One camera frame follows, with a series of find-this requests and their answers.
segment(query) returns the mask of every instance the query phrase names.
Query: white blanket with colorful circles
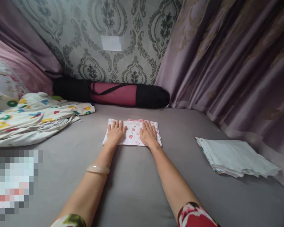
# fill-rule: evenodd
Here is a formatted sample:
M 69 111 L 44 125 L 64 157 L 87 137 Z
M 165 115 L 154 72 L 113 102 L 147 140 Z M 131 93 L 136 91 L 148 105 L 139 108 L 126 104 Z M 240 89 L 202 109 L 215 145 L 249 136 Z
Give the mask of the white blanket with colorful circles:
M 20 100 L 0 94 L 0 147 L 39 143 L 93 112 L 90 103 L 54 100 L 43 92 Z

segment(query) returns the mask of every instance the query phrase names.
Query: white cloth with pink hearts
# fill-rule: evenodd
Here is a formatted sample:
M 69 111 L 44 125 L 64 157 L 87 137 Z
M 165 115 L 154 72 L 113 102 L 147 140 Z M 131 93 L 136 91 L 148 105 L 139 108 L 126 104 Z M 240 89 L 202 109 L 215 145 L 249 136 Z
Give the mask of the white cloth with pink hearts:
M 108 119 L 108 124 L 113 125 L 113 122 L 116 121 L 114 119 Z M 131 146 L 145 146 L 142 141 L 140 140 L 140 129 L 143 128 L 142 123 L 144 122 L 143 119 L 139 120 L 131 120 L 128 119 L 123 121 L 123 126 L 127 126 L 126 134 L 124 140 L 122 140 L 119 145 L 131 145 Z M 158 122 L 150 121 L 151 126 L 155 126 L 156 133 L 157 133 L 157 141 L 162 146 L 161 143 L 161 136 L 159 133 Z M 103 140 L 103 145 L 107 141 L 107 132 L 105 134 L 105 138 Z

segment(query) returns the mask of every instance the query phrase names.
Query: forearm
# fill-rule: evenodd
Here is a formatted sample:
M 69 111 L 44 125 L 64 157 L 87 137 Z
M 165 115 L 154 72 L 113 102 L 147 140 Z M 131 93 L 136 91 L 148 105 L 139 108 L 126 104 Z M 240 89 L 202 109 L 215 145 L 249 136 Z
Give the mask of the forearm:
M 114 150 L 115 146 L 105 144 L 93 164 L 109 168 Z M 107 175 L 105 174 L 86 172 L 57 219 L 67 214 L 77 214 L 85 220 L 86 226 L 91 226 L 106 179 Z
M 187 202 L 198 204 L 200 202 L 160 145 L 154 144 L 150 149 L 156 161 L 166 198 L 177 220 L 178 212 Z

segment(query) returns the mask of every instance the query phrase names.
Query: white paper note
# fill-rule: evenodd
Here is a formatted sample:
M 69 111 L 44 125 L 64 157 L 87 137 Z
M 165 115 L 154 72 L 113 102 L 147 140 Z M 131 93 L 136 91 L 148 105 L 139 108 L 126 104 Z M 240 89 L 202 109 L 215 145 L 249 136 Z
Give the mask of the white paper note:
M 122 51 L 121 37 L 119 36 L 102 36 L 101 42 L 103 50 Z

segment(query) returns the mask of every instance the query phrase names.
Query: yoga mat bag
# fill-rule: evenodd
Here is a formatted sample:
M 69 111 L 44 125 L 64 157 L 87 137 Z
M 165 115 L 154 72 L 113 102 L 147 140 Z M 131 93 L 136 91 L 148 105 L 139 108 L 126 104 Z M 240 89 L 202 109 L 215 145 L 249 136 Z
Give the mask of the yoga mat bag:
M 75 102 L 153 109 L 169 104 L 169 93 L 154 85 L 101 83 L 61 77 L 54 81 L 53 91 L 54 95 Z

